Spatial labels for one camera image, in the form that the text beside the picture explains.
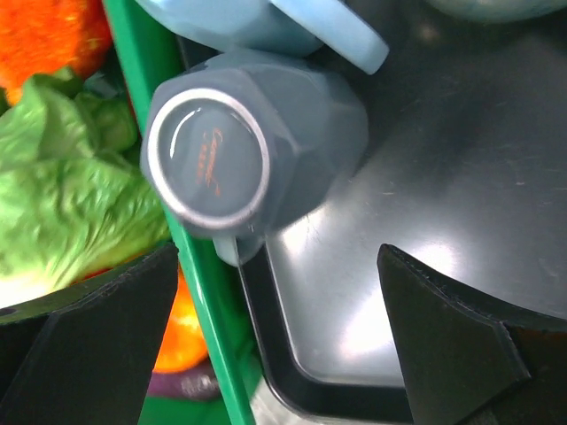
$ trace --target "eggplant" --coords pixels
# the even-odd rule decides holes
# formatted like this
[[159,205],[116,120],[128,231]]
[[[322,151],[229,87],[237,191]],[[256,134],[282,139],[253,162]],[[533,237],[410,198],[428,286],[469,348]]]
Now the eggplant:
[[152,374],[148,396],[208,401],[221,395],[211,360],[176,374]]

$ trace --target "green basket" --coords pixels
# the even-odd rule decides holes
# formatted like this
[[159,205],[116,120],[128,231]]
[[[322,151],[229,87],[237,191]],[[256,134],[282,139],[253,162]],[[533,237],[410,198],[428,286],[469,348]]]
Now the green basket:
[[[184,71],[181,54],[174,35],[135,0],[105,0],[105,9],[144,132],[153,91]],[[139,425],[254,424],[250,398],[260,379],[260,362],[234,273],[219,261],[210,241],[191,238],[168,211],[166,215],[223,401],[192,403],[147,398]]]

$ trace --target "tray surface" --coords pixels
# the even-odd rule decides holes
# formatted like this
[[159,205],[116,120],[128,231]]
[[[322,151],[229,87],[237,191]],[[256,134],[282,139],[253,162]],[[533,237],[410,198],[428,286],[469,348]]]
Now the tray surface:
[[[281,312],[261,314],[283,322],[307,381],[403,388],[377,273],[382,243],[567,319],[567,14],[481,26],[394,3],[349,2],[391,44],[376,75],[329,50],[314,56],[366,102],[372,142],[360,171],[267,242]],[[253,295],[266,283],[251,270],[254,315],[267,309]],[[257,326],[260,344],[268,328]]]

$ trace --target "black plastic piece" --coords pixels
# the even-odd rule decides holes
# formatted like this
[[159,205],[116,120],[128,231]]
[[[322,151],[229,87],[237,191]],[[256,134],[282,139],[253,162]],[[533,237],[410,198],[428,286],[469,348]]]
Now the black plastic piece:
[[265,248],[242,266],[241,278],[264,375],[284,404],[305,416],[391,423],[412,421],[402,388],[330,384],[303,373],[291,351],[284,319],[272,307],[279,305],[279,300]]
[[0,317],[0,423],[137,423],[177,290],[172,243]]
[[472,289],[391,245],[378,269],[416,424],[567,423],[567,321]]

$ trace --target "light blue cup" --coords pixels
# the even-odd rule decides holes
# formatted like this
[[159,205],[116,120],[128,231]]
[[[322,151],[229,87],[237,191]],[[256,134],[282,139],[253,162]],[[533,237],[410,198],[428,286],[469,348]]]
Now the light blue cup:
[[220,51],[305,57],[324,43],[368,74],[388,55],[380,35],[340,0],[136,0],[170,31]]
[[427,0],[439,10],[477,22],[537,18],[567,7],[567,0]]

